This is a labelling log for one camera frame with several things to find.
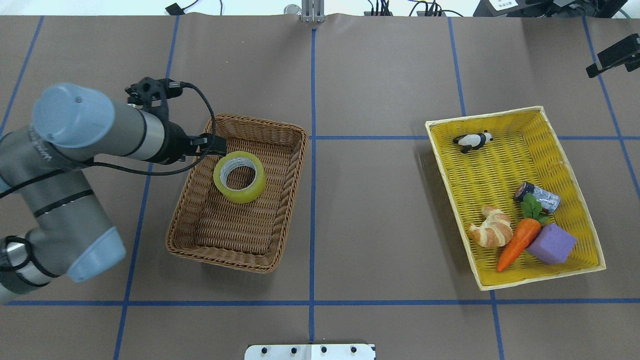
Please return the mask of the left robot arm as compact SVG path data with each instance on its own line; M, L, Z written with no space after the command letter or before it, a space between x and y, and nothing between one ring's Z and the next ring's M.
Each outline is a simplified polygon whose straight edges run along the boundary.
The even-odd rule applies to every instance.
M57 83L35 102L30 123L1 137L1 196L22 196L37 226L1 239L1 303L68 276L81 283L114 267L126 249L83 171L105 167L143 176L178 171L133 170L96 161L98 155L170 165L224 156L209 102L209 128L190 136L170 121L168 100L189 82L144 77L126 88L126 103L97 89Z

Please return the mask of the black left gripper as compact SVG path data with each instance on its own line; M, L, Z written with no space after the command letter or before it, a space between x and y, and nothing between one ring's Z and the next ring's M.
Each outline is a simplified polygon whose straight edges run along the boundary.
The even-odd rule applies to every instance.
M164 126L164 141L161 148L161 164L170 165L183 161L186 157L199 155L227 155L227 139L213 133L188 136L183 128L172 121Z

